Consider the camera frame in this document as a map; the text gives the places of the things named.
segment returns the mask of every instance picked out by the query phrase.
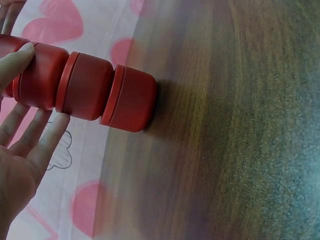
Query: red stacked containers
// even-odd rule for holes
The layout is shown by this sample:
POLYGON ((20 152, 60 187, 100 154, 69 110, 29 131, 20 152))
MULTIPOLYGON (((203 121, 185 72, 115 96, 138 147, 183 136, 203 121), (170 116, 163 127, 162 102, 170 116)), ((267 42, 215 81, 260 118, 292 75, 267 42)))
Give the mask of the red stacked containers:
MULTIPOLYGON (((17 51, 27 39, 0 35, 0 58, 17 51)), ((22 104, 69 114, 129 132, 149 123, 157 97, 155 79, 142 71, 84 53, 34 43, 35 56, 3 96, 22 104)))

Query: heart pattern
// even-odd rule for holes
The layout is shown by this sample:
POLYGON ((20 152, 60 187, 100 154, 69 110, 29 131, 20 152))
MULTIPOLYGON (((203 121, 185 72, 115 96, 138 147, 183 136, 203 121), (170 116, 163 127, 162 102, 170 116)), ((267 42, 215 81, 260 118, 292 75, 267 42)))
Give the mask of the heart pattern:
POLYGON ((39 11, 45 17, 29 22, 22 31, 23 38, 56 44, 72 41, 83 35, 82 17, 71 0, 44 0, 39 11))
MULTIPOLYGON (((48 122, 43 130, 43 134, 49 129, 52 122, 48 122)), ((69 131, 65 131, 61 140, 59 141, 56 149, 53 152, 50 163, 47 167, 47 170, 53 168, 57 169, 68 169, 72 164, 72 155, 70 154, 69 148, 72 144, 72 135, 69 131)))
POLYGON ((116 40, 111 49, 111 62, 113 65, 125 65, 127 56, 131 45, 133 44, 133 39, 129 37, 124 37, 116 40))
POLYGON ((73 224, 88 237, 96 237, 110 224, 112 218, 104 212, 110 205, 110 196, 111 193, 99 180, 86 182, 77 188, 69 213, 73 224))
POLYGON ((137 16, 140 16, 142 14, 144 3, 145 3, 145 0, 131 0, 130 1, 131 11, 137 16))

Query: table surface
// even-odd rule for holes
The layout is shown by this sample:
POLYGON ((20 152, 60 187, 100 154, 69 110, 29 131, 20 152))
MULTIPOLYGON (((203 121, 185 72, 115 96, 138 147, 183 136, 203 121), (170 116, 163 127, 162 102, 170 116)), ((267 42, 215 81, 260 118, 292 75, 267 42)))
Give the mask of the table surface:
POLYGON ((110 130, 96 239, 320 239, 320 1, 147 0, 134 39, 160 94, 110 130))

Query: pink heart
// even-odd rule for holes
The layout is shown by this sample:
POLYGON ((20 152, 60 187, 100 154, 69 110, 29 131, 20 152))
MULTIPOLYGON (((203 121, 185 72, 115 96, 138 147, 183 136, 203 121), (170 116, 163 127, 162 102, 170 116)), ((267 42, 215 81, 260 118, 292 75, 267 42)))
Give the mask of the pink heart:
POLYGON ((111 47, 111 62, 114 65, 125 65, 133 39, 124 37, 117 39, 111 47))
POLYGON ((83 35, 83 20, 71 0, 44 0, 39 11, 45 17, 29 22, 22 31, 23 38, 33 42, 55 44, 83 35))
POLYGON ((131 0, 130 1, 130 8, 132 12, 138 16, 142 14, 142 9, 144 6, 145 0, 131 0))
POLYGON ((99 235, 108 225, 108 197, 110 193, 99 180, 77 188, 70 204, 73 224, 90 238, 99 235))

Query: fingernail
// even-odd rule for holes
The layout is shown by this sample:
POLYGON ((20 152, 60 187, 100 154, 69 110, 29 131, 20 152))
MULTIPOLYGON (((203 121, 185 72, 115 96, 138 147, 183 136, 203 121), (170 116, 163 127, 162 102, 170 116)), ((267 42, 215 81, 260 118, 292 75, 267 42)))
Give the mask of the fingernail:
POLYGON ((32 42, 28 42, 22 47, 20 47, 19 51, 33 51, 34 49, 34 44, 32 42))

